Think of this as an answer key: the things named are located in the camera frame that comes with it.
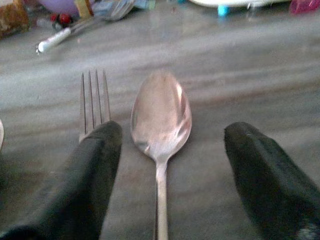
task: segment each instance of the marble countertop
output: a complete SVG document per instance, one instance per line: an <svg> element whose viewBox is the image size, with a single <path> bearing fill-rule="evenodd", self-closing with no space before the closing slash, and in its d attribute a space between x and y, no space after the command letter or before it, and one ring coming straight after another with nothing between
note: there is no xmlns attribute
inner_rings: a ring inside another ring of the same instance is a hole
<svg viewBox="0 0 320 240"><path fill-rule="evenodd" d="M0 41L0 232L23 214L41 182L78 144L80 76L105 69L122 153L101 239L150 240L155 165L134 146L131 108L153 71L185 89L192 130L168 166L173 240L257 240L236 191L224 128L248 122L274 138L320 185L320 15L288 6L218 18L216 9L159 1L35 54L51 30Z"/></svg>

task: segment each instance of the countertop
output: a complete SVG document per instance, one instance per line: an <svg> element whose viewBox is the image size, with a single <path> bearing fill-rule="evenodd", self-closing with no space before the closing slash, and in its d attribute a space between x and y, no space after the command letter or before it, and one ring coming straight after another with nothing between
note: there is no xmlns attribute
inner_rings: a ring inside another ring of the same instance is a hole
<svg viewBox="0 0 320 240"><path fill-rule="evenodd" d="M224 148L224 128L248 122L275 139L320 185L320 15L288 5L257 12L159 1L101 23L36 55L50 29L0 41L0 232L79 140L80 76L105 69L111 118L123 128L116 181L101 239L150 240L155 165L130 134L133 103L155 70L172 72L192 111L185 146L167 173L172 240L257 240Z"/></svg>

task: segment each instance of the cutlery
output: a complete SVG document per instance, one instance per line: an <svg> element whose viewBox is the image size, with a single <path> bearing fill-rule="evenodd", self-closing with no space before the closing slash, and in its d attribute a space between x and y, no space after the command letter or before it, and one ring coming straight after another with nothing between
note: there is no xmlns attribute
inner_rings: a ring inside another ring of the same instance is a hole
<svg viewBox="0 0 320 240"><path fill-rule="evenodd" d="M97 92L97 88L92 91L90 76L89 73L88 97L84 94L84 76L81 77L82 140L63 166L45 180L23 218L0 235L1 240L99 239L118 169L122 130L116 122L109 120L109 108L104 110L102 107L109 107L108 97L104 97L104 104L95 108L98 105L93 104L94 101L108 93L106 87L103 94ZM97 72L95 76L94 83L97 83ZM106 82L104 72L102 80ZM83 103L88 103L89 113L83 112ZM95 124L87 121L87 117L94 119Z"/></svg>
<svg viewBox="0 0 320 240"><path fill-rule="evenodd" d="M162 71L151 74L133 105L131 135L135 145L155 162L157 240L168 239L168 160L185 144L191 127L190 105L175 77Z"/></svg>
<svg viewBox="0 0 320 240"><path fill-rule="evenodd" d="M2 143L4 142L4 136L5 136L5 130L4 130L2 121L0 119L0 151L1 151Z"/></svg>
<svg viewBox="0 0 320 240"><path fill-rule="evenodd" d="M266 240L319 240L320 192L272 138L246 122L224 130L237 191Z"/></svg>
<svg viewBox="0 0 320 240"><path fill-rule="evenodd" d="M110 10L108 10L104 15L93 16L88 19L81 20L73 26L66 27L48 39L41 41L36 47L36 53L44 53L52 47L60 44L63 40L68 38L76 31L80 31L84 28L92 26L102 20L118 21L130 12L130 10L134 7L134 4L135 0L115 0L112 3Z"/></svg>

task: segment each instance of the silver fork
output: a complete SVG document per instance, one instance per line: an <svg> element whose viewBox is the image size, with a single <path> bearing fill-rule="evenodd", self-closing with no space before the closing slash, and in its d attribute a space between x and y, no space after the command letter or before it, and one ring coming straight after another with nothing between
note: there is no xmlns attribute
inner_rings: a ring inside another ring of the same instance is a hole
<svg viewBox="0 0 320 240"><path fill-rule="evenodd" d="M91 80L91 72L88 72L88 79L85 81L84 74L81 75L80 91L80 136L81 142L93 129L102 123L110 121L110 106L106 72L103 70L99 81L98 71L95 70L94 84Z"/></svg>

